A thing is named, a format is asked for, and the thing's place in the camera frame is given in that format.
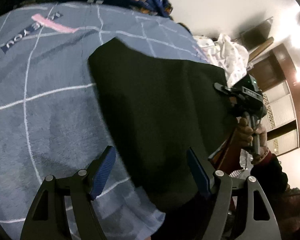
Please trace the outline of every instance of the hand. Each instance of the hand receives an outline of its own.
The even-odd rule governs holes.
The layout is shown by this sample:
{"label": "hand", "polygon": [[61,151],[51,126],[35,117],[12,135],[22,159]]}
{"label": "hand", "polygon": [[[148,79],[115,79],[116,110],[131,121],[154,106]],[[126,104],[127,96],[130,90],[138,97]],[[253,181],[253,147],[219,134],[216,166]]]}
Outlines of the hand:
{"label": "hand", "polygon": [[261,155],[263,155],[268,149],[266,128],[260,123],[258,124],[256,130],[253,131],[253,129],[248,126],[247,119],[242,117],[238,123],[237,132],[235,135],[239,145],[241,147],[248,146],[253,141],[253,134],[260,135],[260,151]]}

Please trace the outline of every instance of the white cloth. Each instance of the white cloth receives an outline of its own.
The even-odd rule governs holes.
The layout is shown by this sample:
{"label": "white cloth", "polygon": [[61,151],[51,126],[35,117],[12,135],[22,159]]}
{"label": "white cloth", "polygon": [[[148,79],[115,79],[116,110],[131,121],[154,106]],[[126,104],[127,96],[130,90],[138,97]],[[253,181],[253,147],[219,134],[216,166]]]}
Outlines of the white cloth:
{"label": "white cloth", "polygon": [[253,168],[253,164],[251,164],[252,160],[253,160],[252,155],[249,154],[247,151],[241,149],[240,166],[242,169],[233,171],[229,176],[232,178],[246,179],[248,176],[250,176],[250,172]]}
{"label": "white cloth", "polygon": [[193,38],[205,53],[209,63],[225,70],[228,87],[232,87],[247,74],[249,53],[244,46],[232,42],[228,35],[221,33],[216,42],[204,36]]}

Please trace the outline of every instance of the cabinet door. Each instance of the cabinet door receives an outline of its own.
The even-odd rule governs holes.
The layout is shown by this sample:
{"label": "cabinet door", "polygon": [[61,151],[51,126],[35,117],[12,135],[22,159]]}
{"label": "cabinet door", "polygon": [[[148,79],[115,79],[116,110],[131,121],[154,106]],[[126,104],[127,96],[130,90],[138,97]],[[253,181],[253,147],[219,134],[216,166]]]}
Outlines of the cabinet door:
{"label": "cabinet door", "polygon": [[285,81],[284,73],[273,53],[256,63],[248,73],[257,80],[258,86],[263,92]]}
{"label": "cabinet door", "polygon": [[266,127],[267,132],[296,119],[293,101],[286,82],[263,92],[263,103],[266,106],[267,114],[262,118],[261,123]]}
{"label": "cabinet door", "polygon": [[297,129],[268,141],[268,147],[277,156],[298,148]]}

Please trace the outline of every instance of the pink stripe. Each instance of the pink stripe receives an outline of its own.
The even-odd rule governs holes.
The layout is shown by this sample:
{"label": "pink stripe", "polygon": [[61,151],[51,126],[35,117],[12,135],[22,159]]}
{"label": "pink stripe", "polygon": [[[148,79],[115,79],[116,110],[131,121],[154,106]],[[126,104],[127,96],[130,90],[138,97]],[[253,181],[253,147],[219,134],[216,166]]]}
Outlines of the pink stripe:
{"label": "pink stripe", "polygon": [[67,26],[63,26],[61,24],[54,23],[53,21],[48,20],[43,16],[41,16],[39,13],[32,15],[31,19],[33,19],[34,21],[40,23],[45,27],[52,28],[53,30],[61,33],[75,33],[77,30],[79,30],[79,28],[74,29]]}

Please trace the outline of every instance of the bracelet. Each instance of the bracelet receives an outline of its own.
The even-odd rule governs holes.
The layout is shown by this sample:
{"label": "bracelet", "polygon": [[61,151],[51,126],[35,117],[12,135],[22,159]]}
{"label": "bracelet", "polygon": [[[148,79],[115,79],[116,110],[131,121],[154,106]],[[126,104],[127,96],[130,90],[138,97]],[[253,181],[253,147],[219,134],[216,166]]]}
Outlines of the bracelet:
{"label": "bracelet", "polygon": [[261,163],[266,158],[266,156],[269,154],[269,152],[270,152],[270,149],[268,148],[266,150],[266,152],[263,155],[261,155],[259,158],[256,158],[256,159],[253,158],[251,164],[252,165],[257,165],[257,164]]}

